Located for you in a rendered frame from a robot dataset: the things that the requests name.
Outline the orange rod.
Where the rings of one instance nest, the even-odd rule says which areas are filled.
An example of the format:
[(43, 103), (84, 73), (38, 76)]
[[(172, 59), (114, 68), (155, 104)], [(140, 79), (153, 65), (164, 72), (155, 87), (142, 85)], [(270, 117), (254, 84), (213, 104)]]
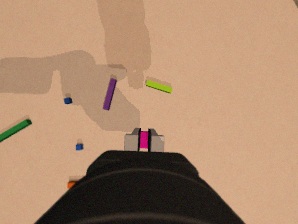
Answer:
[(75, 181), (69, 181), (67, 183), (67, 187), (70, 188), (73, 184), (75, 184), (78, 180), (75, 180)]

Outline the magenta rod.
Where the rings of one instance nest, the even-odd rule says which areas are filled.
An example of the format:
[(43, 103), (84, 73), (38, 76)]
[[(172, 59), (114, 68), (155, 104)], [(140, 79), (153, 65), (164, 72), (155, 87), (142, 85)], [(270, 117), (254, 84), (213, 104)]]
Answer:
[(148, 131), (141, 131), (140, 148), (148, 148)]

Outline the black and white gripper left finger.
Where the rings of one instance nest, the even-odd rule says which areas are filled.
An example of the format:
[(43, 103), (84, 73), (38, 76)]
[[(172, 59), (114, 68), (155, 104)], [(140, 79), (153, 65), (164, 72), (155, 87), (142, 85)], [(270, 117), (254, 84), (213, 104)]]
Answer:
[(125, 134), (124, 151), (140, 150), (141, 128), (135, 128), (131, 134)]

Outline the small blue cube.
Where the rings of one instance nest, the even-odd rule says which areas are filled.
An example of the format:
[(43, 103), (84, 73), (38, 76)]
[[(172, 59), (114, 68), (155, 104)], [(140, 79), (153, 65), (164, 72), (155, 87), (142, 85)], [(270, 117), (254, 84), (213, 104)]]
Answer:
[(72, 103), (72, 98), (64, 98), (64, 103), (65, 104), (71, 104)]
[(77, 144), (76, 150), (83, 150), (83, 144)]

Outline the purple rod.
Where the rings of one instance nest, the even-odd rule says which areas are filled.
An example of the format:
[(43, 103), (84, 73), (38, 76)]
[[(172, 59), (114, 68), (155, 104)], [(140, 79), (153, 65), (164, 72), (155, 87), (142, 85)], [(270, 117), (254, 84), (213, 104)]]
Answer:
[(112, 98), (113, 98), (114, 90), (115, 90), (115, 87), (116, 87), (116, 83), (117, 83), (116, 79), (110, 79), (108, 91), (107, 91), (104, 106), (103, 106), (104, 110), (109, 111), (109, 109), (110, 109), (110, 105), (111, 105), (111, 102), (112, 102)]

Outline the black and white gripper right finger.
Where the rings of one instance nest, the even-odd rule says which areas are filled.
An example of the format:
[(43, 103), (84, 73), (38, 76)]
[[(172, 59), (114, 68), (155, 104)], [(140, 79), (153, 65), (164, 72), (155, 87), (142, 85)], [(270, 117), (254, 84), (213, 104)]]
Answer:
[(164, 152), (163, 135), (158, 135), (155, 129), (148, 128), (148, 151), (149, 152)]

